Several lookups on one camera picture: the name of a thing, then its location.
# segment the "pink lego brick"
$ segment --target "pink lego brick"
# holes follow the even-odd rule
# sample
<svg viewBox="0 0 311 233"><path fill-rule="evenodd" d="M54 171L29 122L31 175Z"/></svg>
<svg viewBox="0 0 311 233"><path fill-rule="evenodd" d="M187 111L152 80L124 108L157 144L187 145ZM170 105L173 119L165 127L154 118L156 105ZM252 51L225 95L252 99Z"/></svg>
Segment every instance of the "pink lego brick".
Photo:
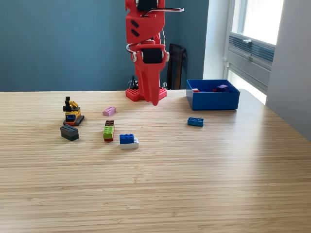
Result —
<svg viewBox="0 0 311 233"><path fill-rule="evenodd" d="M103 116L109 117L117 111L115 107L109 107L105 111L103 111Z"/></svg>

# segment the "blue plastic bin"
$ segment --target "blue plastic bin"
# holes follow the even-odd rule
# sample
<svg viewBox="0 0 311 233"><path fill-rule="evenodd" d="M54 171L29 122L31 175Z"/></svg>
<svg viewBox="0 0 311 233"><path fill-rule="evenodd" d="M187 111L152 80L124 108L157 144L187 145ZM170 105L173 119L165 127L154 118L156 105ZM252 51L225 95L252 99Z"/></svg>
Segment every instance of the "blue plastic bin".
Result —
<svg viewBox="0 0 311 233"><path fill-rule="evenodd" d="M213 92L220 85L229 86L228 92ZM228 80L187 80L187 99L193 110L235 110L240 92Z"/></svg>

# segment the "lego figure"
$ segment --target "lego figure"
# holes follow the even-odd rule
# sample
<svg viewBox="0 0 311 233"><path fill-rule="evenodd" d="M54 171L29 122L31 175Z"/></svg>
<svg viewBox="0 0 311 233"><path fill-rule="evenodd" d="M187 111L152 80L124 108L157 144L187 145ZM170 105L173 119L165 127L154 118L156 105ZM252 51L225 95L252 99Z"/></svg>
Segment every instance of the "lego figure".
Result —
<svg viewBox="0 0 311 233"><path fill-rule="evenodd" d="M80 125L84 116L81 115L81 110L78 104L72 100L70 97L66 97L65 106L63 106L63 112L65 112L64 125Z"/></svg>

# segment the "red robot arm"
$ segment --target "red robot arm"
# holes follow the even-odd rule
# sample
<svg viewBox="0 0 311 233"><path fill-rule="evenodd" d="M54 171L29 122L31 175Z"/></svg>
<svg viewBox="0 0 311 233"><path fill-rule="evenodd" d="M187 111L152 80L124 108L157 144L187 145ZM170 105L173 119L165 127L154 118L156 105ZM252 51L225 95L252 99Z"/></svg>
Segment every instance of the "red robot arm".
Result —
<svg viewBox="0 0 311 233"><path fill-rule="evenodd" d="M170 54L161 44L160 32L165 24L164 13L184 11L165 8L165 0L125 0L127 50L135 64L141 99L156 106L159 102L159 76Z"/></svg>

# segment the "purple lego brick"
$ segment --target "purple lego brick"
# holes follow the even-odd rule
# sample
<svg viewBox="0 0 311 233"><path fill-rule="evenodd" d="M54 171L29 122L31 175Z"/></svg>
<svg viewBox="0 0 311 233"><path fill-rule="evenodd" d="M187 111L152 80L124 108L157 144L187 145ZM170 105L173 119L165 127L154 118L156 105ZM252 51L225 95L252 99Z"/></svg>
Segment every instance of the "purple lego brick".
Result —
<svg viewBox="0 0 311 233"><path fill-rule="evenodd" d="M103 116L109 117L117 111L115 107L109 107L105 111L103 111Z"/></svg>
<svg viewBox="0 0 311 233"><path fill-rule="evenodd" d="M229 87L227 85L220 85L217 87L217 92L227 92L229 91Z"/></svg>

